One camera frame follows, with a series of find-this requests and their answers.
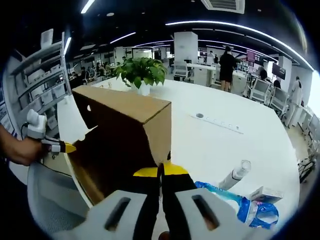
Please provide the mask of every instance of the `power outlet strip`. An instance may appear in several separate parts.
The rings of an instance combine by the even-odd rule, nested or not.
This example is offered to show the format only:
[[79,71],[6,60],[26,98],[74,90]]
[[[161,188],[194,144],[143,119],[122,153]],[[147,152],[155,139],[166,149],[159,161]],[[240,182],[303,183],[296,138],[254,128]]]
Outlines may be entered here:
[[232,125],[230,123],[224,122],[224,121],[220,121],[216,118],[210,118],[208,116],[204,116],[202,113],[197,113],[196,115],[190,115],[191,117],[201,120],[201,121],[205,121],[207,123],[211,123],[214,124],[216,126],[219,126],[221,128],[224,129],[229,129],[231,131],[234,131],[238,134],[244,134],[243,131],[241,131],[240,127],[237,125]]

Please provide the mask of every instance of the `potted plant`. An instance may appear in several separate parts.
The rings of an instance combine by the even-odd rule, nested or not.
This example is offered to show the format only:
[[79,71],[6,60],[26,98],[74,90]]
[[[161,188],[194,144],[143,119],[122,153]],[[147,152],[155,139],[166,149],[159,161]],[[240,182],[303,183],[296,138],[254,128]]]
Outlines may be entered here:
[[167,69],[161,61],[147,57],[127,59],[115,71],[117,79],[121,75],[126,86],[137,89],[137,92],[144,96],[149,95],[150,86],[154,83],[163,85],[167,74]]

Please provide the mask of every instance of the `white pot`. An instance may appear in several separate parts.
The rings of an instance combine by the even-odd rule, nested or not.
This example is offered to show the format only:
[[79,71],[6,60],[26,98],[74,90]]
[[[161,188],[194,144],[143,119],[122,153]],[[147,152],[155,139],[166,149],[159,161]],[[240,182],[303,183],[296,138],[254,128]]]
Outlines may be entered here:
[[131,83],[131,89],[135,91],[137,94],[143,95],[143,96],[148,96],[150,94],[150,86],[151,85],[146,85],[144,81],[141,82],[141,86],[138,89],[136,85]]

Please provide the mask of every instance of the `human hand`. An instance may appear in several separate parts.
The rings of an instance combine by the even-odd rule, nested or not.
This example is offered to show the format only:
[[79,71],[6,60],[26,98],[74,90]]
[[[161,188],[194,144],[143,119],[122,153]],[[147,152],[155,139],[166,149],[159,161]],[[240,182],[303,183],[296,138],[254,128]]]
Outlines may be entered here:
[[14,160],[16,163],[29,166],[32,162],[44,157],[48,150],[39,140],[26,137],[14,146]]

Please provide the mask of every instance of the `ceiling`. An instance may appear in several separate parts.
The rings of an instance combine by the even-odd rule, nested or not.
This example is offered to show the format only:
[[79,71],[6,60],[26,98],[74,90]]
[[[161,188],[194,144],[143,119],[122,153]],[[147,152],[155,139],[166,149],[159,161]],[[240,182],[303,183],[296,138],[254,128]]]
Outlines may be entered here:
[[[103,53],[119,46],[172,40],[175,32],[193,31],[200,40],[244,46],[266,55],[289,55],[294,59],[293,62],[308,68],[303,60],[286,47],[253,31],[210,23],[165,25],[179,21],[207,20],[259,30],[292,47],[314,68],[318,66],[315,47],[310,40],[313,35],[306,35],[299,28],[299,22],[292,11],[278,0],[246,0],[244,14],[207,10],[201,0],[95,0],[85,14],[80,12],[87,0],[55,0],[46,4],[30,0],[28,3],[21,10],[20,21],[14,31],[14,47],[24,56],[40,49],[41,33],[51,28],[54,28],[54,41],[61,39],[63,31],[68,37],[72,37],[67,60],[80,54],[89,55],[92,50]],[[298,7],[294,4],[290,6],[293,9]],[[114,13],[114,16],[107,16],[108,13]],[[111,41],[133,32],[136,34],[110,44]],[[83,46],[90,44],[96,46],[80,51]],[[199,47],[206,45],[221,47],[224,44],[199,42]],[[246,52],[241,47],[235,46],[234,49]]]

